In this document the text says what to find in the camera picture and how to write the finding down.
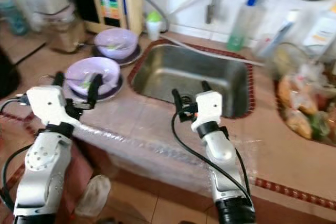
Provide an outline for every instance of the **tiled floor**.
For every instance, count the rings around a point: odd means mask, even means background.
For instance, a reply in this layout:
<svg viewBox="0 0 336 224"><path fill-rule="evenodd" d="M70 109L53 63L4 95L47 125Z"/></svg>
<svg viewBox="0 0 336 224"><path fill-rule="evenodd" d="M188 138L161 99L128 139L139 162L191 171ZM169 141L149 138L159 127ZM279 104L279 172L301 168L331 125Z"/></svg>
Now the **tiled floor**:
<svg viewBox="0 0 336 224"><path fill-rule="evenodd" d="M112 182L108 200L97 218L76 217L72 224L93 224L99 219L115 218L122 224L216 224L217 220L157 195Z"/></svg>

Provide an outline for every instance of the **white wall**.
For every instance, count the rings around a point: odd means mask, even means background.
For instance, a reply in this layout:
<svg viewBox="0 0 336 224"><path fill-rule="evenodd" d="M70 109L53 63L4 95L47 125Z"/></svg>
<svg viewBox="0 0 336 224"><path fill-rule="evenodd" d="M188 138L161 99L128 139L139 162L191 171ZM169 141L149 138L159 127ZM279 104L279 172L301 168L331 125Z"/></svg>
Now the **white wall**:
<svg viewBox="0 0 336 224"><path fill-rule="evenodd" d="M152 0L166 13L171 12L185 0ZM211 0L193 0L188 8L173 14L171 31L202 37L211 40L227 41L239 8L246 0L221 0L219 13L210 25L205 23L206 6ZM252 39L258 40L265 33L274 34L279 29L286 14L291 9L300 9L301 18L292 28L286 40L299 44L313 25L320 11L329 8L336 0L317 2L304 0L262 0L261 6L265 14L261 24L253 33ZM145 5L144 11L151 10Z"/></svg>

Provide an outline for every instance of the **green lid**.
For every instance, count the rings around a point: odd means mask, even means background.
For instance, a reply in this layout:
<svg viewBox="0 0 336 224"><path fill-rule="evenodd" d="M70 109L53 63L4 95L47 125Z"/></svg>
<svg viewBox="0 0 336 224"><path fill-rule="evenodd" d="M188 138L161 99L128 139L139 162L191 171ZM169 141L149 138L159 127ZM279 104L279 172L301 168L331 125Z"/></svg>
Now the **green lid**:
<svg viewBox="0 0 336 224"><path fill-rule="evenodd" d="M153 11L149 13L147 16L147 21L149 22L160 22L161 21L161 15L157 13L157 11Z"/></svg>

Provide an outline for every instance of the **dish soap bottle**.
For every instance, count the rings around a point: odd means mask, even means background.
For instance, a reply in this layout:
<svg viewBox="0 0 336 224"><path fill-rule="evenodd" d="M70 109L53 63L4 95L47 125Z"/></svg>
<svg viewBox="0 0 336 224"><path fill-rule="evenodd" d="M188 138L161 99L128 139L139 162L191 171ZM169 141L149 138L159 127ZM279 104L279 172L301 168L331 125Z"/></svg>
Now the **dish soap bottle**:
<svg viewBox="0 0 336 224"><path fill-rule="evenodd" d="M317 57L322 56L336 38L336 4L324 11L308 33L303 45Z"/></svg>
<svg viewBox="0 0 336 224"><path fill-rule="evenodd" d="M247 3L240 8L234 28L226 45L228 50L237 52L244 46L246 35L255 15L256 3L257 0L248 0Z"/></svg>

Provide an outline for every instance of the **kitchen counter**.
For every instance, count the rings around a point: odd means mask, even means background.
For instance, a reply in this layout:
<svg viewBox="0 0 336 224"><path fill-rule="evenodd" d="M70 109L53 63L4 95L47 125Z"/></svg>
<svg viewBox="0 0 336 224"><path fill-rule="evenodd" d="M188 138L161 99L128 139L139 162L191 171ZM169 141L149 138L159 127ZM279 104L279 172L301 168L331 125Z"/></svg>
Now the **kitchen counter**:
<svg viewBox="0 0 336 224"><path fill-rule="evenodd" d="M205 39L174 33L167 36L224 49L222 43ZM144 50L150 41L141 36L139 43ZM251 59L248 49L240 54ZM89 47L73 55L42 48L19 65L23 83L15 93L50 82L41 76L65 71L72 63L89 56ZM181 149L171 133L174 106L136 94L127 83L133 67L122 69L124 85L116 97L85 111L81 121L87 126L76 130L76 137L111 153L112 160L122 168L210 197L207 167ZM260 67L253 67L253 77L254 112L239 120L222 119L255 185L253 195L336 220L336 148L307 141L287 128L277 112L273 81ZM29 108L15 104L6 111L21 117L29 114ZM32 127L38 125L38 120L31 122ZM204 151L190 123L177 123L176 130L186 144L198 152Z"/></svg>

